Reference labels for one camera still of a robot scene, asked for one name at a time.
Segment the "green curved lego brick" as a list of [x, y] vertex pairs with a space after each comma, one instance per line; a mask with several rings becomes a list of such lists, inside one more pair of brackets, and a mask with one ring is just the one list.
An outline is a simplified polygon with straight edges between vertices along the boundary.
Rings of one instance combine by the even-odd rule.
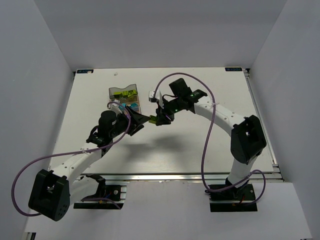
[[157, 124], [157, 120], [158, 120], [157, 116], [155, 116], [155, 115], [150, 115], [148, 122], [151, 123], [151, 124], [156, 125], [156, 124]]

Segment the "teal lego brick with studs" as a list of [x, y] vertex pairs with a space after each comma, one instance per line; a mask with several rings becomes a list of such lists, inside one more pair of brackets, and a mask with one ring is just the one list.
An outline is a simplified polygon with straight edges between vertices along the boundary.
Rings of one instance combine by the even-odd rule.
[[120, 109], [121, 111], [124, 111], [125, 108], [126, 108], [126, 104], [125, 104], [125, 103], [121, 103], [120, 106], [119, 106], [119, 109]]

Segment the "green purple lego stack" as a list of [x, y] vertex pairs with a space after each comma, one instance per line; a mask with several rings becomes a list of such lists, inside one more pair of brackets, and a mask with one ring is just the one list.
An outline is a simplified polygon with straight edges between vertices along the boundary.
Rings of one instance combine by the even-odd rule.
[[127, 97], [130, 98], [132, 96], [137, 96], [137, 95], [138, 95], [138, 92], [135, 89], [133, 89], [128, 91]]

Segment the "green square lego brick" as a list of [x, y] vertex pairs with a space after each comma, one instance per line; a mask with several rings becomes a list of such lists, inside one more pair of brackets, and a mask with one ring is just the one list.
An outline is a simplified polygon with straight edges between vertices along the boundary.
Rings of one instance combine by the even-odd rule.
[[121, 99], [123, 97], [122, 92], [115, 92], [113, 95], [114, 99]]

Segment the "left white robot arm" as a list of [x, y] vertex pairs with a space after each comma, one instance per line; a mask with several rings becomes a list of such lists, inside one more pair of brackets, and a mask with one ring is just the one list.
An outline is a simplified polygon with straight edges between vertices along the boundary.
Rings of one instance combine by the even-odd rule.
[[106, 180], [98, 174], [82, 173], [109, 151], [114, 138], [133, 136], [149, 120], [127, 106], [123, 112], [103, 111], [79, 153], [51, 170], [37, 173], [28, 207], [57, 222], [76, 202], [109, 201], [113, 191], [107, 189]]

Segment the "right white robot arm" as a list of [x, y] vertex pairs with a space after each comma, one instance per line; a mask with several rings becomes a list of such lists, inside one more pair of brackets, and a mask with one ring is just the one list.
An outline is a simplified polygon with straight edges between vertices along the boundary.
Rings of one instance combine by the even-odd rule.
[[244, 188], [252, 175], [251, 169], [257, 157], [267, 146], [260, 119], [251, 115], [245, 117], [218, 104], [210, 90], [191, 90], [183, 78], [169, 85], [173, 99], [168, 101], [159, 89], [149, 92], [149, 101], [157, 104], [156, 126], [169, 125], [175, 114], [190, 111], [210, 121], [212, 129], [217, 125], [230, 136], [230, 152], [233, 163], [225, 180], [226, 186], [219, 191], [236, 192]]

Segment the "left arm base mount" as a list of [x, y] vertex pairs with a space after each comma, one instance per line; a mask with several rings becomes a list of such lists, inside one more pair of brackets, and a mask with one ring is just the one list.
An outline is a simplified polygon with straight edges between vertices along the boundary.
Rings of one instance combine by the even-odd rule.
[[101, 175], [90, 173], [72, 184], [70, 203], [74, 209], [121, 210], [126, 193], [125, 183], [108, 181]]

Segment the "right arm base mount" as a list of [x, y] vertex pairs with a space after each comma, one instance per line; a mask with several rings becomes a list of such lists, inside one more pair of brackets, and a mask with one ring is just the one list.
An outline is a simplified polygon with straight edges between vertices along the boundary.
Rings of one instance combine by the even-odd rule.
[[222, 192], [204, 191], [209, 195], [209, 206], [212, 213], [257, 212], [258, 207], [252, 184], [247, 184], [236, 193], [232, 189]]

